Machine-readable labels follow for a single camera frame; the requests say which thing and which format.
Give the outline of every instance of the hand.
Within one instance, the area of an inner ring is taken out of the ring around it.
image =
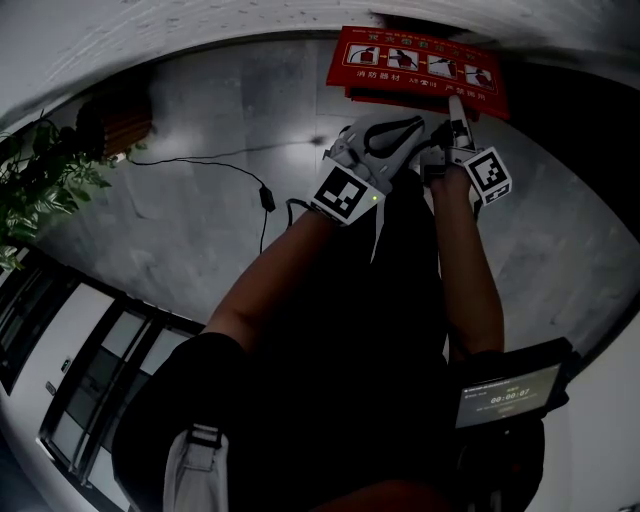
[[[447,195],[453,199],[469,198],[471,180],[464,168],[453,165],[447,169],[444,178],[436,178],[431,182],[434,195]]]

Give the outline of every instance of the forearm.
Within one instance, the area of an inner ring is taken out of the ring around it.
[[[502,351],[502,304],[467,194],[452,191],[444,183],[434,185],[438,249],[449,323],[469,352]]]
[[[227,334],[251,350],[336,229],[323,215],[305,212],[240,276],[205,331]]]

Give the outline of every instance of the black cable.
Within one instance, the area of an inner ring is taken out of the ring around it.
[[[222,162],[199,162],[198,160],[192,160],[192,157],[180,157],[180,158],[170,158],[169,160],[158,160],[157,162],[136,162],[135,160],[129,160],[129,162],[131,162],[133,165],[158,165],[158,164],[167,164],[170,162],[187,162],[190,164],[199,164],[199,165],[219,165],[221,167],[229,167],[231,169],[235,169],[236,171],[240,171],[244,174],[247,174],[249,176],[251,176],[253,179],[255,179],[258,183],[260,183],[260,185],[267,187],[264,184],[264,181],[262,181],[260,178],[258,178],[255,174],[249,172],[249,171],[245,171],[244,169],[240,169],[240,167],[236,167],[235,165],[231,165],[231,164],[223,164]],[[199,156],[199,157],[195,157],[195,158],[207,158],[205,156]]]
[[[291,199],[287,199],[286,205],[287,205],[287,214],[289,215],[289,221],[287,222],[287,229],[289,229],[291,227],[291,225],[293,224],[293,211],[291,210],[291,205],[292,204],[297,204],[298,206],[302,206],[303,208],[306,208],[307,210],[311,210],[311,206],[309,206],[307,203],[305,203],[304,201],[300,200],[300,199],[295,199],[295,198],[291,198]]]
[[[267,217],[269,216],[269,210],[264,211],[264,224],[262,225],[262,234],[260,235],[260,254],[262,254],[262,243],[264,242],[264,233],[267,230]]]
[[[303,144],[315,144],[315,142],[313,140],[309,141],[309,140],[302,140],[302,141],[298,141],[298,142],[283,142],[280,144],[265,144],[264,146],[255,146],[252,148],[243,148],[243,149],[238,149],[236,151],[229,151],[228,153],[218,153],[217,155],[211,155],[211,156],[187,156],[184,158],[189,158],[190,160],[213,160],[214,158],[222,158],[222,157],[226,157],[226,156],[236,156],[236,155],[241,155],[242,153],[257,153],[259,151],[266,151],[268,149],[277,149],[277,148],[284,148],[287,146],[300,146]]]
[[[473,218],[478,223],[478,216],[480,215],[480,208],[482,208],[482,201],[478,199],[473,205]]]
[[[231,165],[231,164],[224,164],[222,162],[200,162],[198,160],[192,160],[192,158],[205,159],[207,157],[170,158],[168,160],[158,160],[157,162],[136,162],[135,160],[129,160],[129,162],[131,162],[133,165],[140,165],[140,166],[166,164],[166,163],[170,163],[170,162],[186,162],[186,163],[190,163],[190,164],[199,164],[199,165],[219,165],[220,167],[229,167],[230,169],[235,169],[236,171],[240,171],[243,174],[251,176],[254,180],[256,180],[258,183],[260,183],[260,185],[262,185],[264,188],[269,190],[269,187],[267,187],[264,184],[264,181],[262,181],[260,178],[258,178],[252,172],[245,171],[244,169],[241,169],[240,167],[236,167],[235,165]],[[267,230],[267,216],[269,215],[269,211],[264,207],[264,204],[262,205],[262,207],[264,208],[264,224],[262,225],[262,234],[260,235],[260,254],[262,254],[262,244],[264,243],[264,234],[265,234],[265,232]]]

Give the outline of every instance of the screen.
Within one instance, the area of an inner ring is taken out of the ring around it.
[[[489,423],[543,407],[549,399],[559,369],[558,364],[463,389],[456,428]]]

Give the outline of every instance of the wall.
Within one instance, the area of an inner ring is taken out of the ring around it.
[[[640,502],[640,315],[569,393],[571,512]]]
[[[152,58],[253,34],[381,25],[376,13],[472,30],[516,53],[639,85],[633,0],[14,0],[0,3],[0,129]]]
[[[38,430],[53,397],[45,389],[56,388],[67,357],[74,358],[104,315],[111,297],[81,284],[43,333],[7,396],[0,387],[0,429],[22,469],[47,503],[57,512],[95,512],[71,486],[36,444]]]
[[[2,434],[0,434],[0,496],[2,512],[51,512],[18,464]]]
[[[528,512],[614,512],[640,502],[640,315],[545,418],[545,474]]]

